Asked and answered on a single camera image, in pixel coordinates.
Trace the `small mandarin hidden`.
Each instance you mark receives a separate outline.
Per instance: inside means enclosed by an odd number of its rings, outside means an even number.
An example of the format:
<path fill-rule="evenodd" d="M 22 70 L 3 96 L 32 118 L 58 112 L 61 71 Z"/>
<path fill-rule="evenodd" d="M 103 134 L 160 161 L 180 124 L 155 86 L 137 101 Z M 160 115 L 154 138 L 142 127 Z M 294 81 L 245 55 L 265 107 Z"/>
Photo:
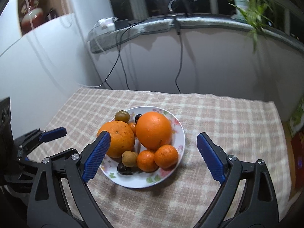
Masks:
<path fill-rule="evenodd" d="M 136 137 L 136 124 L 135 123 L 128 123 L 129 127 L 131 128 L 134 137 Z"/>

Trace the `white power adapters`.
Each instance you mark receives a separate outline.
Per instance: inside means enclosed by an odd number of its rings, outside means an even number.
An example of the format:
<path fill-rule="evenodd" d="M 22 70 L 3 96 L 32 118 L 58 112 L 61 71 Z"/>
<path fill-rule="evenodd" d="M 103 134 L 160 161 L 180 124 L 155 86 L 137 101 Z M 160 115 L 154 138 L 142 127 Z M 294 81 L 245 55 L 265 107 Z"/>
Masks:
<path fill-rule="evenodd" d="M 118 20 L 117 17 L 103 18 L 97 21 L 93 27 L 99 34 L 110 33 L 116 30 L 115 22 Z"/>

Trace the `red white vase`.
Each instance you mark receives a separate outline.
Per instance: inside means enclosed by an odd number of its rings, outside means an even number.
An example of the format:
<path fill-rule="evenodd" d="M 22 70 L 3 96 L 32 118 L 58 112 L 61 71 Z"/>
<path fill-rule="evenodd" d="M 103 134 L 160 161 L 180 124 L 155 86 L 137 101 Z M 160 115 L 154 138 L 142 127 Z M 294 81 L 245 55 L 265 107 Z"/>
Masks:
<path fill-rule="evenodd" d="M 21 5 L 21 30 L 23 34 L 30 32 L 45 23 L 44 11 L 39 0 L 24 0 Z"/>

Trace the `mandarin with stem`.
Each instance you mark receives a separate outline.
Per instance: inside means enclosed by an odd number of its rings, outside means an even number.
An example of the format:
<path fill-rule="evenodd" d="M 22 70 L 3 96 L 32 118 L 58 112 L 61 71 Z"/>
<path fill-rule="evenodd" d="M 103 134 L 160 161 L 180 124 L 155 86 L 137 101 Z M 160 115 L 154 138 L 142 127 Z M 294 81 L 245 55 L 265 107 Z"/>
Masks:
<path fill-rule="evenodd" d="M 155 163 L 155 154 L 151 150 L 144 150 L 138 154 L 137 166 L 144 172 L 154 172 L 158 169 Z"/>

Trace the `green kiwi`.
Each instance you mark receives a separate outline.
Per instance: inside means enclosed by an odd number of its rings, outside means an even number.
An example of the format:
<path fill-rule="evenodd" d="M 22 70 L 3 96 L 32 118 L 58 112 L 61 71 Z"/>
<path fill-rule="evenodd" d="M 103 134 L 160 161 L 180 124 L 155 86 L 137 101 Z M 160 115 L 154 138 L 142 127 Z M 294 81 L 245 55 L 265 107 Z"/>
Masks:
<path fill-rule="evenodd" d="M 114 120 L 128 123 L 130 120 L 130 114 L 125 110 L 120 110 L 115 114 Z"/>

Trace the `checkered beige tablecloth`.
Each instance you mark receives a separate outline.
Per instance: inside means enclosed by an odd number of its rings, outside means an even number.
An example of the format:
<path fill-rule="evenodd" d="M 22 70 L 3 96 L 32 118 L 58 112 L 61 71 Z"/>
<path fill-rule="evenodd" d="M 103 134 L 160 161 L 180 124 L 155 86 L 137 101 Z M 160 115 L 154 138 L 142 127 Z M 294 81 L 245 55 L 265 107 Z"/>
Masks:
<path fill-rule="evenodd" d="M 139 106 L 159 107 L 174 114 L 185 132 L 185 151 L 175 172 L 150 188 L 124 188 L 101 170 L 97 172 L 88 186 L 114 227 L 196 225 L 219 189 L 196 146 L 201 132 L 206 132 L 216 145 L 239 160 L 263 159 L 276 191 L 279 216 L 285 216 L 292 180 L 283 127 L 272 102 L 81 88 L 46 127 L 47 130 L 65 127 L 67 135 L 42 144 L 29 157 L 41 161 L 69 148 L 81 151 L 95 140 L 98 129 L 116 112 Z"/>

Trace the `grey windowsill mat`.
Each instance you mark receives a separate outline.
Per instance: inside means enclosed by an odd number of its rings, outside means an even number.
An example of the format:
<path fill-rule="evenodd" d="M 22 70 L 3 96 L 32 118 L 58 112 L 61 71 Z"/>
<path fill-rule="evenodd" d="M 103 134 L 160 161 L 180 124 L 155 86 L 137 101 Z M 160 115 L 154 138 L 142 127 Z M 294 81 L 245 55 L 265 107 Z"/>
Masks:
<path fill-rule="evenodd" d="M 219 28 L 242 32 L 250 32 L 253 29 L 252 26 L 246 23 L 220 17 L 178 18 L 177 22 L 181 29 Z M 98 32 L 97 27 L 95 27 L 89 32 L 88 46 L 91 53 L 100 54 L 116 47 L 119 42 L 125 43 L 139 36 L 165 33 L 175 29 L 174 20 L 171 18 L 140 22 L 112 32 L 107 32 L 104 29 Z M 303 43 L 279 30 L 264 29 L 260 35 L 280 41 L 303 53 Z"/>

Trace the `black power brick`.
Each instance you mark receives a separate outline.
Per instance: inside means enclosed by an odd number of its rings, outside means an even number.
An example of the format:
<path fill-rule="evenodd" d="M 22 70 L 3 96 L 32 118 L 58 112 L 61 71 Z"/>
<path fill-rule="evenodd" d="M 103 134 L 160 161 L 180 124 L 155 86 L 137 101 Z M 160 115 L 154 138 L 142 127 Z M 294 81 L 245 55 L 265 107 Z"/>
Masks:
<path fill-rule="evenodd" d="M 129 21 L 128 21 L 128 19 L 117 20 L 117 21 L 115 21 L 114 24 L 115 24 L 115 29 L 120 30 L 120 29 L 128 27 L 129 26 Z"/>

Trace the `dark plum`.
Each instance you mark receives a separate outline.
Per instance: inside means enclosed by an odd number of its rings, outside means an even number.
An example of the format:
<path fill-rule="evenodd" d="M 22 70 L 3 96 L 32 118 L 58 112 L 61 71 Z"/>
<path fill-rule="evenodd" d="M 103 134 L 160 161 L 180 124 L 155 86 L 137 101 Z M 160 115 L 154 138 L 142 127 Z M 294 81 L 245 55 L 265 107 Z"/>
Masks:
<path fill-rule="evenodd" d="M 142 116 L 142 114 L 137 114 L 136 116 L 135 116 L 135 123 L 137 123 L 138 122 L 138 120 L 139 120 L 139 118 Z"/>
<path fill-rule="evenodd" d="M 132 175 L 132 168 L 125 166 L 122 162 L 117 165 L 117 172 L 124 176 Z"/>

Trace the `large bumpy orange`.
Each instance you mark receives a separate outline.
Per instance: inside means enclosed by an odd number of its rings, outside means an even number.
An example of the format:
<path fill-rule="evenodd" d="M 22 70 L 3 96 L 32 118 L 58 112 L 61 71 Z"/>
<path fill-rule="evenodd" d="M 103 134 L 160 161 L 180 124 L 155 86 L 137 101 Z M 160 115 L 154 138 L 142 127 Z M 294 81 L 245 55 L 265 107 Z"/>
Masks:
<path fill-rule="evenodd" d="M 97 132 L 97 136 L 102 131 L 110 134 L 110 147 L 107 156 L 120 158 L 125 151 L 132 151 L 135 145 L 135 136 L 130 126 L 118 120 L 113 120 L 103 124 Z"/>

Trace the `white floral plate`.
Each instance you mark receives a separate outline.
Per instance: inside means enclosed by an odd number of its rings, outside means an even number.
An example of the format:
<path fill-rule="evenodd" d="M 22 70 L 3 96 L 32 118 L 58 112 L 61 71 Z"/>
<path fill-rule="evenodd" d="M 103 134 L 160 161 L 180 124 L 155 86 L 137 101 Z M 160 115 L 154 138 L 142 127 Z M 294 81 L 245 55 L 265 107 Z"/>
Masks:
<path fill-rule="evenodd" d="M 163 182 L 170 175 L 172 175 L 180 164 L 184 151 L 185 151 L 185 133 L 180 121 L 169 111 L 153 106 L 140 106 L 128 109 L 127 112 L 130 115 L 130 122 L 135 122 L 135 116 L 138 114 L 144 114 L 147 112 L 158 112 L 164 115 L 172 125 L 173 135 L 171 144 L 179 153 L 179 159 L 175 166 L 169 169 L 157 169 L 154 172 L 144 172 L 138 168 L 132 170 L 129 175 L 120 174 L 117 170 L 117 166 L 121 160 L 113 159 L 109 156 L 105 156 L 100 165 L 100 170 L 103 174 L 109 178 L 115 184 L 121 185 L 126 188 L 140 189 L 154 186 Z"/>

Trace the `potted spider plant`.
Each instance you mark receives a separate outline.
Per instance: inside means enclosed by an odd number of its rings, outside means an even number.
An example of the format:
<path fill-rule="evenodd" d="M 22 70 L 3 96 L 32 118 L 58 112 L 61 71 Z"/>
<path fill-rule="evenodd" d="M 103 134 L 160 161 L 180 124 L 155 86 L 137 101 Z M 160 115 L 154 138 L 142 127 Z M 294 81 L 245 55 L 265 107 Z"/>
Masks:
<path fill-rule="evenodd" d="M 253 53 L 257 50 L 258 35 L 265 36 L 266 22 L 271 20 L 265 16 L 267 10 L 272 11 L 273 0 L 228 0 L 229 5 L 233 6 L 251 26 L 248 35 L 253 41 Z"/>

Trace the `smooth navel orange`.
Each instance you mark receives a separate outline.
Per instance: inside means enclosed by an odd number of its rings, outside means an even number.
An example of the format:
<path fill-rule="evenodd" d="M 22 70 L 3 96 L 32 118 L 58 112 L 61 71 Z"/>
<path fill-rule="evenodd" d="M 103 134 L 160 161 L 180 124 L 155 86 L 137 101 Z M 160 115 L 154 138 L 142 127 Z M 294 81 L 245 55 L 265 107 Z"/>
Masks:
<path fill-rule="evenodd" d="M 161 146 L 171 143 L 171 122 L 160 113 L 147 112 L 137 121 L 136 135 L 145 148 L 156 151 Z"/>

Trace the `green snack package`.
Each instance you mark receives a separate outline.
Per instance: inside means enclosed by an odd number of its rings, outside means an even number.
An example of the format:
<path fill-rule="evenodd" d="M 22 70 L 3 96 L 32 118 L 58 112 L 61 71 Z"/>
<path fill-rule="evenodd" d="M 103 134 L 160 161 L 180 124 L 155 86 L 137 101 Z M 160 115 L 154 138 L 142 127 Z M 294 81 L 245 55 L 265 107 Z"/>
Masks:
<path fill-rule="evenodd" d="M 292 113 L 290 119 L 287 122 L 291 137 L 293 137 L 297 132 L 299 132 L 303 128 L 303 108 L 304 101 L 303 98 L 301 98 L 296 110 Z"/>

